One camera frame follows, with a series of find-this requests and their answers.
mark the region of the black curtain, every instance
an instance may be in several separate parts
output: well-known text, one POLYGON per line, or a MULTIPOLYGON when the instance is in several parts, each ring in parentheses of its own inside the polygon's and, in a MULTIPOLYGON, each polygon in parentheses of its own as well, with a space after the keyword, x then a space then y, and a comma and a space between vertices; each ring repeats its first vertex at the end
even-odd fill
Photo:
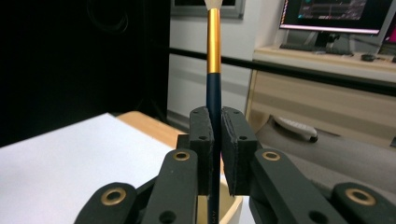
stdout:
POLYGON ((165 121, 169 1, 8 2, 0 147, 106 112, 165 121))

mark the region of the wall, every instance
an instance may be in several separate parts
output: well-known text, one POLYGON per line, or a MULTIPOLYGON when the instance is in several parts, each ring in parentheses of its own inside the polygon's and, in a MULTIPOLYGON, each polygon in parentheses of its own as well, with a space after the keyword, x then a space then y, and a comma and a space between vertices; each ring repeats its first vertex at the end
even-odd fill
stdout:
MULTIPOLYGON (((255 48, 272 44, 281 5, 278 0, 248 0, 244 19, 221 19, 222 56, 251 61, 255 48)), ((170 47, 206 53, 206 25, 206 17, 171 17, 170 47)), ((245 112, 251 70, 228 64, 221 69, 222 104, 245 112)), ((205 105, 205 74, 205 60, 171 54, 168 111, 187 118, 205 105)))

